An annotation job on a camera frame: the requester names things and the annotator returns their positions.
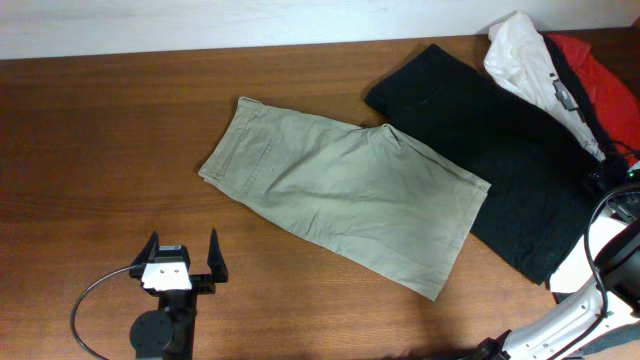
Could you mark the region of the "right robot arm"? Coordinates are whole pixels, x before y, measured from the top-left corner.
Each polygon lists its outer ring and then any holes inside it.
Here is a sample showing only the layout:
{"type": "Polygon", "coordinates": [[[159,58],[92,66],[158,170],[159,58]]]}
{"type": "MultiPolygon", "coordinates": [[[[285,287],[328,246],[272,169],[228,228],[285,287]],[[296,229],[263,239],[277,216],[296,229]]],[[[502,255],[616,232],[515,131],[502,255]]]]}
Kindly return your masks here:
{"type": "Polygon", "coordinates": [[[611,200],[639,192],[639,182],[621,185],[596,204],[583,235],[590,277],[565,301],[531,325],[487,338],[470,359],[564,359],[618,328],[639,322],[639,219],[635,217],[593,253],[591,226],[611,200]]]}

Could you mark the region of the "khaki green shorts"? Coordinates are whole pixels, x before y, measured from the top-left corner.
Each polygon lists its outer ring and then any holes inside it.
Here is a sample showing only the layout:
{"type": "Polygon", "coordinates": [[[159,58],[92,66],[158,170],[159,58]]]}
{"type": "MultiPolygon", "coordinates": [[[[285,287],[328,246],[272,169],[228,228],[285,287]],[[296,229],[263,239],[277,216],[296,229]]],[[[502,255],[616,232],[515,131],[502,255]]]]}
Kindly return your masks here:
{"type": "Polygon", "coordinates": [[[200,176],[280,228],[435,299],[490,185],[391,125],[240,98],[200,176]]]}

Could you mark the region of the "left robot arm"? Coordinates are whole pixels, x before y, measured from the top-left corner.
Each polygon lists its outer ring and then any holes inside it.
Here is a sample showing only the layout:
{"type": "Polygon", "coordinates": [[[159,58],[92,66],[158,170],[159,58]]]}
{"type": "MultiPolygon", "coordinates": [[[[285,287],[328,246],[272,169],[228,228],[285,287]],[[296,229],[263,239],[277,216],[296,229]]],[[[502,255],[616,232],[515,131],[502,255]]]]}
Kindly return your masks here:
{"type": "Polygon", "coordinates": [[[134,321],[129,333],[137,359],[188,360],[193,357],[197,300],[213,295],[229,273],[218,235],[211,232],[207,254],[209,271],[191,274],[190,256],[184,245],[162,246],[153,233],[132,262],[129,276],[158,299],[158,307],[134,321]]]}

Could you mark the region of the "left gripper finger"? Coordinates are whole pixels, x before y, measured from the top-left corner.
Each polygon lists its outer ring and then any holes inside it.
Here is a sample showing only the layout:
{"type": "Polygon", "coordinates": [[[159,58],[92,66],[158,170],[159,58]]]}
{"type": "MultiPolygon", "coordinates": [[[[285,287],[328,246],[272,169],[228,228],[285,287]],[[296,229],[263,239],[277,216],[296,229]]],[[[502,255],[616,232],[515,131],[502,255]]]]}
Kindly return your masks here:
{"type": "Polygon", "coordinates": [[[207,256],[207,265],[215,283],[227,283],[229,280],[229,272],[221,253],[218,234],[215,228],[212,229],[209,250],[207,256]]]}
{"type": "Polygon", "coordinates": [[[153,232],[149,240],[145,244],[145,246],[142,248],[142,250],[139,252],[139,254],[136,256],[136,258],[132,262],[132,264],[133,265],[146,264],[147,262],[149,262],[155,257],[155,253],[158,250],[158,248],[159,248],[159,235],[156,232],[153,232]]]}

